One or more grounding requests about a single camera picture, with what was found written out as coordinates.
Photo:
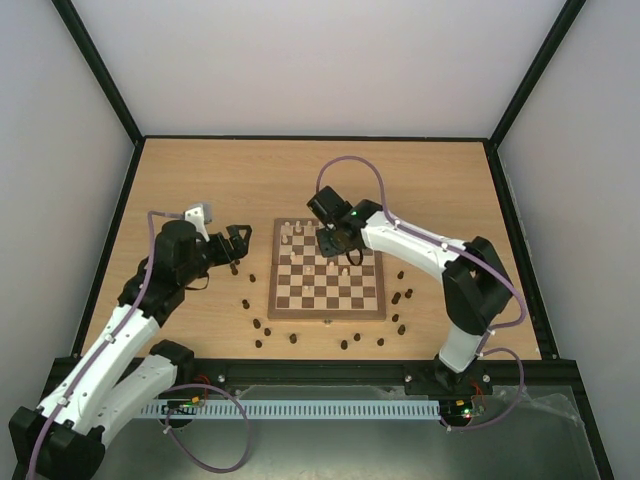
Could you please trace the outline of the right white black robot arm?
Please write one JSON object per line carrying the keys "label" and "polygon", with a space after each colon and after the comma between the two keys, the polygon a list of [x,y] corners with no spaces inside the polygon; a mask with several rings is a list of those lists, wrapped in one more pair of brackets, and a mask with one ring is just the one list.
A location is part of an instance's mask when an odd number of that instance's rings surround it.
{"label": "right white black robot arm", "polygon": [[458,391],[470,381],[470,367],[510,300],[526,316],[526,302],[493,244],[483,237],[464,242],[437,235],[394,216],[384,204],[365,199],[353,206],[329,186],[318,190],[307,207],[321,223],[316,239],[324,257],[369,249],[440,282],[451,327],[434,358],[434,377],[447,391]]}

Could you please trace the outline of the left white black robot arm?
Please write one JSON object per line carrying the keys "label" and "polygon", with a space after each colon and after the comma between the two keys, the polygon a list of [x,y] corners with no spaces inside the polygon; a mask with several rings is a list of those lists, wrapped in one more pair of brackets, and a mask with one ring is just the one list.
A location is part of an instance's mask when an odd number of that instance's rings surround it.
{"label": "left white black robot arm", "polygon": [[9,430],[25,478],[92,478],[107,448],[146,405],[164,392],[193,388],[194,353],[172,341],[156,344],[133,372],[127,369],[192,282],[247,255],[250,226],[210,235],[205,225],[191,214],[170,215],[161,230],[151,230],[149,254],[97,340],[36,408],[14,413]]}

